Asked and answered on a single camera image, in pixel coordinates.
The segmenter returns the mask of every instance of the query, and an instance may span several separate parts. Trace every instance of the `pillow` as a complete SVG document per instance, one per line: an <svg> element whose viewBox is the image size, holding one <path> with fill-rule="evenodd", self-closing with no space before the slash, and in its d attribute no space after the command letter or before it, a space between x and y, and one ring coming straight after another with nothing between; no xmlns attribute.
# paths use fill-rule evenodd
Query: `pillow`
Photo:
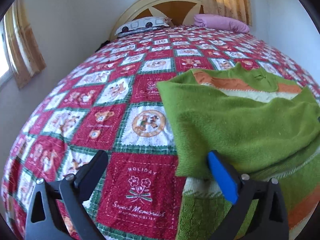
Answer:
<svg viewBox="0 0 320 240"><path fill-rule="evenodd" d="M196 14L194 25L217 30L232 31L235 33L248 33L248 25L236 19L214 14Z"/></svg>
<svg viewBox="0 0 320 240"><path fill-rule="evenodd" d="M167 27L166 26L158 26L158 27L150 27L150 28L140 28L140 29L124 32L124 33L120 32L118 34L118 38L122 38L122 37L125 37L125 36L133 35L133 34L136 34L136 33L145 33L145 32L150 32L150 31L162 30L164 28L167 28Z"/></svg>
<svg viewBox="0 0 320 240"><path fill-rule="evenodd" d="M169 27L169 25L167 24L167 18L152 16L152 17L144 17L141 19L137 19L132 22L127 22L121 25L116 30L115 35L117 35L120 32L128 32L128 31L139 29L139 28L150 28L150 27L157 27L157 26Z"/></svg>

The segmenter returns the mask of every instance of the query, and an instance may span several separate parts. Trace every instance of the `patterned pillow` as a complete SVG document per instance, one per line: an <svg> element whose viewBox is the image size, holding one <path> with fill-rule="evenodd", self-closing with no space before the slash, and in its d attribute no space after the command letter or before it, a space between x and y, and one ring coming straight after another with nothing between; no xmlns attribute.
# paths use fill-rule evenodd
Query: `patterned pillow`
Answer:
<svg viewBox="0 0 320 240"><path fill-rule="evenodd" d="M125 36L137 34L137 33L145 33L145 32L150 32L150 31L162 30L164 28L167 28L167 27L166 26L158 26L158 27L150 27L150 28L140 28L140 29L136 29L136 30L132 30L132 31L128 31L128 32L120 32L118 34L118 38L122 38Z"/></svg>
<svg viewBox="0 0 320 240"><path fill-rule="evenodd" d="M136 30L139 28L150 28L150 27L157 27L157 26L169 27L169 25L166 22L167 22L167 18L163 18L163 17L144 17L144 18L137 19L132 22L127 22L121 25L116 30L115 35L117 35L120 32L124 33L128 31Z"/></svg>

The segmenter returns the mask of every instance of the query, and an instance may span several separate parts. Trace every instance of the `window frame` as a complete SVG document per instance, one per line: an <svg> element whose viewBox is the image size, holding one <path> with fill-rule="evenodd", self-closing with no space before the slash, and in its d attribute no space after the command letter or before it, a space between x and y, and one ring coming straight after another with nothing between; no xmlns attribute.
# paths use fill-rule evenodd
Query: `window frame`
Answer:
<svg viewBox="0 0 320 240"><path fill-rule="evenodd" d="M8 53L7 41L6 41L6 37L5 37L4 21L3 20L4 19L1 19L1 21L0 21L0 39L1 39L1 42L3 45L4 55L7 59L9 70L7 72L5 72L2 76L0 76L0 89L13 76L9 53Z"/></svg>

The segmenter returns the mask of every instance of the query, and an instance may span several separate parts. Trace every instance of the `window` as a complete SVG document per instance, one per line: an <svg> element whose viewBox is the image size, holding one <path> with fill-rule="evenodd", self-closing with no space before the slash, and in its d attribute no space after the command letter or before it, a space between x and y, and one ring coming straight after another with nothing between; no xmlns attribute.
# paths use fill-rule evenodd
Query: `window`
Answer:
<svg viewBox="0 0 320 240"><path fill-rule="evenodd" d="M9 68L10 60L6 39L4 35L4 23L0 21L0 86L12 77L12 72Z"/></svg>

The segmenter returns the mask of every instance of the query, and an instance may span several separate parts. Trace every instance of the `blue gripper pad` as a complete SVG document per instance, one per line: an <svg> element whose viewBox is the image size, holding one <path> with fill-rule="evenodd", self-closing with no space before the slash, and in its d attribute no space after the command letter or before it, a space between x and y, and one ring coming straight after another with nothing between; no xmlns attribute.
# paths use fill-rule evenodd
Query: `blue gripper pad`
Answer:
<svg viewBox="0 0 320 240"><path fill-rule="evenodd" d="M219 184L226 200L234 205L238 200L237 183L232 179L223 163L217 158L214 152L208 154L208 164L214 179Z"/></svg>

